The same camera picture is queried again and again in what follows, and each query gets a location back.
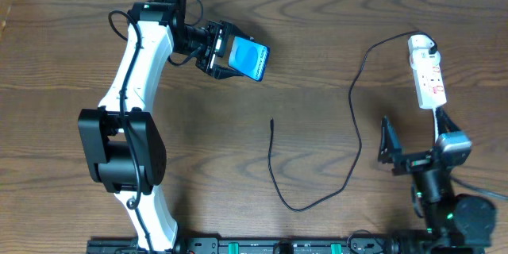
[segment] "black wire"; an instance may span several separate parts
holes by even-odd
[[[129,122],[125,118],[125,91],[127,90],[127,85],[129,84],[129,78],[130,75],[133,73],[134,65],[136,63],[137,56],[139,55],[140,49],[141,49],[141,31],[139,30],[139,27],[137,26],[136,22],[125,12],[120,10],[114,10],[111,11],[108,14],[108,21],[110,22],[111,29],[122,39],[127,40],[123,35],[121,35],[120,32],[115,28],[112,16],[115,14],[120,14],[124,16],[130,25],[134,28],[134,31],[136,32],[137,42],[136,42],[136,48],[134,49],[133,58],[130,61],[129,68],[127,69],[127,72],[125,73],[124,81],[121,85],[120,89],[120,120],[121,120],[121,126],[124,129],[125,139],[127,140],[127,145],[129,146],[129,151],[131,153],[132,159],[133,159],[133,165],[134,165],[134,171],[136,173],[136,197],[130,198],[127,201],[127,208],[130,210],[134,210],[136,212],[137,220],[139,224],[141,225],[141,228],[143,229],[144,236],[148,242],[148,248],[149,252],[153,253],[153,247],[152,247],[152,241],[150,240],[150,233],[148,232],[146,226],[144,225],[143,218],[140,215],[138,206],[140,204],[141,200],[141,174],[140,174],[140,165],[137,160],[136,151],[134,150],[134,145],[132,138],[130,136],[129,131]]]
[[[205,46],[204,46],[203,44],[200,44],[200,45],[199,45],[199,47],[198,47],[198,48],[196,48],[196,49],[195,49],[195,50],[194,50],[194,51],[193,51],[193,52],[192,52],[189,56],[187,56],[187,57],[185,58],[185,60],[183,60],[181,63],[175,63],[174,61],[172,61],[172,60],[171,60],[171,57],[170,57],[170,56],[167,58],[167,61],[168,61],[170,64],[174,65],[175,67],[182,66],[182,65],[186,64],[189,60],[191,60],[193,57],[196,57],[196,56],[199,54],[199,52],[200,52],[201,50],[203,50],[204,48],[205,48]]]
[[[355,126],[356,135],[358,136],[358,153],[356,154],[356,158],[353,161],[351,168],[349,169],[349,173],[348,173],[348,176],[346,177],[346,180],[344,181],[344,184],[342,185],[342,187],[339,190],[337,190],[337,191],[335,191],[335,192],[333,192],[331,194],[328,194],[328,195],[326,195],[323,198],[319,198],[317,201],[312,202],[311,204],[309,204],[308,206],[305,206],[303,208],[297,209],[297,208],[294,208],[294,207],[290,206],[289,204],[287,204],[286,200],[284,200],[284,197],[280,193],[280,190],[279,190],[279,187],[277,186],[277,182],[275,181],[275,177],[273,175],[273,172],[271,171],[271,146],[273,144],[274,121],[273,121],[273,118],[270,120],[271,135],[270,135],[270,147],[268,148],[268,170],[270,171],[271,180],[273,181],[273,185],[275,187],[275,190],[277,191],[277,194],[279,195],[280,200],[283,202],[283,204],[289,210],[292,210],[294,212],[302,212],[302,211],[309,210],[309,209],[315,207],[316,205],[318,205],[318,204],[320,204],[320,203],[322,203],[322,202],[324,202],[324,201],[326,201],[326,200],[328,200],[328,199],[338,195],[343,190],[345,190],[346,186],[349,183],[349,180],[351,179],[351,175],[352,175],[353,170],[355,169],[356,163],[358,162],[358,159],[360,158],[360,154],[362,152],[362,138],[360,136],[360,131],[358,130],[358,125],[356,124],[355,112],[354,112],[354,110],[352,108],[352,101],[351,101],[352,88],[355,86],[356,81],[358,80],[358,78],[360,77],[362,71],[364,70],[365,62],[367,61],[368,53],[373,48],[375,48],[375,47],[377,47],[377,46],[379,46],[381,44],[384,44],[384,43],[388,42],[389,40],[393,40],[393,39],[396,39],[396,38],[399,38],[399,37],[403,37],[403,36],[407,36],[407,35],[414,35],[414,34],[421,34],[421,35],[427,36],[429,39],[431,39],[434,42],[433,48],[437,47],[436,41],[431,36],[429,36],[427,33],[424,33],[424,32],[421,32],[421,31],[411,31],[411,32],[406,32],[406,33],[398,34],[397,36],[393,36],[393,37],[388,38],[386,40],[382,40],[379,43],[374,44],[373,46],[371,46],[367,50],[367,52],[365,52],[364,60],[362,61],[360,69],[358,70],[358,74],[356,75],[356,77],[352,81],[351,86],[349,87],[349,92],[348,92],[349,109],[351,110],[352,123]]]
[[[199,23],[199,22],[203,19],[203,14],[204,14],[204,10],[205,10],[205,9],[203,8],[203,3],[201,3],[201,0],[196,0],[196,1],[197,1],[197,2],[199,3],[199,5],[201,6],[201,14],[199,15],[199,18],[198,18],[198,20],[197,20],[195,23],[190,24],[191,26],[196,26],[196,25],[197,25],[197,24],[198,24],[198,23]]]
[[[146,228],[146,225],[143,222],[143,218],[141,217],[140,210],[136,208],[134,210],[136,212],[137,220],[140,222],[141,228],[144,232],[144,238],[146,238],[146,241],[148,242],[148,253],[153,253],[153,246],[152,246],[152,239],[150,239],[150,232]]]
[[[507,201],[508,202],[508,195],[504,195],[504,194],[499,194],[499,193],[496,193],[494,191],[491,191],[491,190],[486,190],[484,188],[481,188],[481,187],[476,187],[476,186],[473,186],[469,183],[466,183],[458,178],[456,178],[455,176],[453,176],[452,174],[450,174],[450,179],[461,185],[462,187],[465,187],[465,188],[468,188],[472,191],[476,191],[477,193],[480,193],[480,194],[483,194],[483,195],[487,195],[487,196],[490,196],[492,198],[496,198],[496,199],[500,199],[500,200],[503,200],[503,201]]]
[[[350,248],[351,248],[351,245],[350,245],[350,242],[349,242],[349,241],[351,240],[351,238],[352,238],[355,234],[360,233],[360,232],[364,232],[364,233],[369,234],[369,235],[372,237],[372,239],[374,239],[374,241],[377,243],[377,245],[379,245],[379,247],[381,247],[381,249],[384,249],[384,244],[381,244],[381,242],[379,242],[379,240],[378,240],[377,238],[375,238],[374,234],[372,234],[370,231],[365,230],[365,229],[359,229],[359,230],[357,230],[357,231],[355,231],[355,232],[351,233],[351,235],[349,235],[348,239],[346,240],[346,246],[347,246],[347,247],[350,247]]]

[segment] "white power strip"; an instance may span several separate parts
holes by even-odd
[[[441,54],[429,54],[435,44],[424,35],[415,35],[408,40],[410,64],[413,68],[414,84],[420,108],[436,109],[446,103],[445,85],[441,77]]]

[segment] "wooden table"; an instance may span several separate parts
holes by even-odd
[[[92,182],[77,129],[79,111],[106,94],[125,49],[106,16],[135,1],[144,0],[14,0],[0,43],[2,251],[84,252],[91,237],[135,235],[122,205]],[[358,148],[347,93],[361,58],[412,29],[439,42],[445,109],[474,143],[454,173],[506,194],[508,0],[202,1],[206,18],[233,21],[271,55],[262,83],[217,81],[192,63],[164,68],[153,114],[169,158],[167,204],[182,228],[223,237],[424,228],[410,204],[411,178],[376,161],[383,115],[408,152],[433,142],[406,40],[374,50],[353,91],[364,150],[344,193],[292,213],[267,172],[273,117],[273,167],[287,201],[304,206],[336,190]],[[187,9],[193,21],[198,6],[189,0]],[[489,252],[505,253],[508,205],[495,203]]]

